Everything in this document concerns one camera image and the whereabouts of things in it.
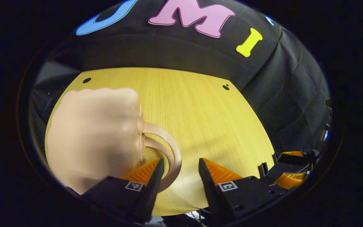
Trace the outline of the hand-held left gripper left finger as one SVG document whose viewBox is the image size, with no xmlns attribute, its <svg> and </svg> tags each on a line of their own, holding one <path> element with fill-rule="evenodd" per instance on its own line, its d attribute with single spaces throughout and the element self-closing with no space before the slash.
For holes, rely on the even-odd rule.
<svg viewBox="0 0 363 227">
<path fill-rule="evenodd" d="M 81 200 L 95 210 L 127 222 L 149 222 L 163 172 L 163 158 L 155 159 L 121 178 L 104 178 L 82 194 Z"/>
</svg>

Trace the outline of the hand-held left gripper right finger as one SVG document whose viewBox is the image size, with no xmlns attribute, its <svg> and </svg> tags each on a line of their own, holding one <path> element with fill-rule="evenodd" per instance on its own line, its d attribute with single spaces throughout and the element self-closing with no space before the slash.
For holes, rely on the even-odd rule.
<svg viewBox="0 0 363 227">
<path fill-rule="evenodd" d="M 199 174 L 206 200 L 217 223 L 253 215 L 283 194 L 282 187 L 255 176 L 240 177 L 210 161 L 199 159 Z"/>
</svg>

